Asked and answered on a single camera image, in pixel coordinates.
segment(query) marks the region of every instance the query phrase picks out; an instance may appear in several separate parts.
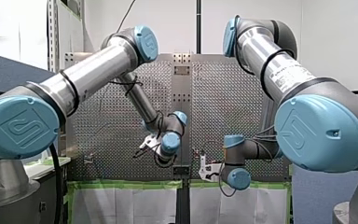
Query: metal bracket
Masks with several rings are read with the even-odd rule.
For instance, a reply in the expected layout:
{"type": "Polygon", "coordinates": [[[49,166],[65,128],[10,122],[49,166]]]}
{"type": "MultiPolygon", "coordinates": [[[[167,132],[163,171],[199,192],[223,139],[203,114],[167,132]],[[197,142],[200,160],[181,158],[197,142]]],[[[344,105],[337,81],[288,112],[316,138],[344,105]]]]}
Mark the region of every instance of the metal bracket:
{"type": "Polygon", "coordinates": [[[173,166],[173,179],[189,179],[190,166],[189,165],[174,165],[173,166]]]}
{"type": "Polygon", "coordinates": [[[206,155],[203,154],[200,156],[200,170],[199,175],[202,180],[208,182],[218,182],[219,181],[219,171],[222,163],[211,163],[206,164],[206,155]]]}
{"type": "Polygon", "coordinates": [[[161,144],[161,137],[157,138],[155,134],[149,134],[144,142],[139,146],[142,150],[152,150],[155,151],[159,156],[161,155],[161,147],[159,146],[161,144]]]}

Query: robotic arm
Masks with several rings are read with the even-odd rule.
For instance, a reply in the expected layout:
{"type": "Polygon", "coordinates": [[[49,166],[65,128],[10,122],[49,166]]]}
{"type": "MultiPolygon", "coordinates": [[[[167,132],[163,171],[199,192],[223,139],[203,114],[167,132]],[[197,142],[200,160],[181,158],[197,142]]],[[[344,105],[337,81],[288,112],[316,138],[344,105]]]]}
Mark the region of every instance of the robotic arm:
{"type": "Polygon", "coordinates": [[[134,69],[158,56],[153,32],[137,26],[109,36],[103,49],[42,83],[28,82],[0,95],[0,159],[17,160],[39,154],[56,139],[66,118],[108,82],[132,83],[124,88],[151,131],[162,136],[160,157],[168,161],[180,146],[186,115],[158,114],[142,88],[134,82],[134,69]]]}
{"type": "MultiPolygon", "coordinates": [[[[279,146],[268,146],[274,158],[284,154],[311,171],[358,170],[358,91],[329,77],[315,77],[298,63],[296,41],[286,25],[236,17],[227,24],[224,52],[257,76],[264,93],[279,107],[274,125],[279,146]]],[[[225,137],[222,178],[232,188],[246,189],[250,183],[241,166],[244,159],[255,158],[255,148],[242,136],[225,137]]]]}

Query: light blue joint cap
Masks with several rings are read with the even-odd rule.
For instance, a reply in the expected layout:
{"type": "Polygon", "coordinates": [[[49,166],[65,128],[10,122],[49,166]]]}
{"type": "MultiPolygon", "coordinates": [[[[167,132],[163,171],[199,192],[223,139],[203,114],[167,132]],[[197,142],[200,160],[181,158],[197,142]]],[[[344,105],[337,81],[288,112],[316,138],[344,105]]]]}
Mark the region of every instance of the light blue joint cap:
{"type": "Polygon", "coordinates": [[[224,147],[229,149],[245,142],[245,137],[241,134],[226,135],[224,147]]]}
{"type": "Polygon", "coordinates": [[[187,125],[187,115],[185,113],[183,113],[182,111],[175,111],[173,112],[173,114],[175,114],[179,118],[179,120],[182,121],[182,123],[187,125]]]}
{"type": "Polygon", "coordinates": [[[358,168],[358,118],[344,105],[319,95],[299,95],[281,105],[275,131],[283,154],[312,171],[343,173],[358,168]]]}
{"type": "Polygon", "coordinates": [[[226,57],[234,57],[235,19],[229,20],[226,25],[223,39],[223,53],[226,57]]]}
{"type": "Polygon", "coordinates": [[[166,133],[162,137],[161,149],[170,155],[176,153],[180,146],[180,136],[177,133],[166,133]]]}
{"type": "Polygon", "coordinates": [[[227,177],[227,183],[230,187],[237,190],[244,190],[251,185],[251,175],[243,168],[232,170],[227,177]]]}
{"type": "Polygon", "coordinates": [[[25,159],[46,150],[60,122],[54,109],[31,96],[0,99],[0,159],[25,159]]]}
{"type": "Polygon", "coordinates": [[[135,26],[135,44],[146,63],[153,62],[158,56],[158,42],[153,31],[147,26],[135,26]]]}

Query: perforated metal panel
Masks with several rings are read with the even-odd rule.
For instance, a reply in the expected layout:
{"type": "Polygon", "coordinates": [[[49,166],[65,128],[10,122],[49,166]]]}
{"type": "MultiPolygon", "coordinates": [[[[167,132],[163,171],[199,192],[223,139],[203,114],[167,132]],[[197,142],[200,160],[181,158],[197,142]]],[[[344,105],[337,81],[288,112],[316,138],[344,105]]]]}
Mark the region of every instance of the perforated metal panel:
{"type": "MultiPolygon", "coordinates": [[[[154,63],[144,64],[137,73],[144,90],[157,110],[172,112],[172,55],[160,55],[154,63]]],[[[190,155],[205,147],[208,160],[223,158],[223,136],[241,133],[253,136],[259,130],[262,91],[259,82],[241,71],[235,60],[219,55],[192,55],[192,125],[190,155]]],[[[148,135],[141,118],[124,91],[109,84],[88,99],[73,120],[78,157],[69,170],[69,178],[171,180],[172,169],[159,169],[152,154],[140,159],[132,155],[148,135]]],[[[200,161],[192,158],[192,178],[198,178],[200,161]]],[[[288,175],[288,162],[247,161],[246,169],[253,180],[283,181],[288,175]]]]}
{"type": "MultiPolygon", "coordinates": [[[[135,73],[156,110],[171,112],[172,62],[144,64],[135,73]]],[[[151,153],[132,156],[145,137],[141,117],[120,86],[108,84],[79,107],[74,120],[78,157],[70,179],[172,179],[171,169],[159,169],[151,153]]]]}
{"type": "MultiPolygon", "coordinates": [[[[223,159],[226,134],[252,137],[259,131],[263,92],[256,77],[244,73],[235,60],[217,55],[193,56],[193,113],[191,146],[196,155],[204,147],[208,162],[223,159]]],[[[193,156],[193,177],[200,159],[193,156]]],[[[288,162],[247,161],[253,180],[283,181],[288,162]]]]}

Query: metal stand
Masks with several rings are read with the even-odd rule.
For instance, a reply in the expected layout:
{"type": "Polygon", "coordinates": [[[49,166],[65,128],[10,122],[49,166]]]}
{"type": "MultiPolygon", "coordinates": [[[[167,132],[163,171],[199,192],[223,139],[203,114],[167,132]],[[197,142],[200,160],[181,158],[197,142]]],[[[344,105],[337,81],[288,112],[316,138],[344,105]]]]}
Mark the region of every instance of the metal stand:
{"type": "Polygon", "coordinates": [[[176,224],[190,224],[190,130],[191,130],[191,54],[173,54],[172,110],[187,114],[187,127],[182,136],[182,146],[173,166],[173,178],[182,180],[176,191],[176,224]]]}

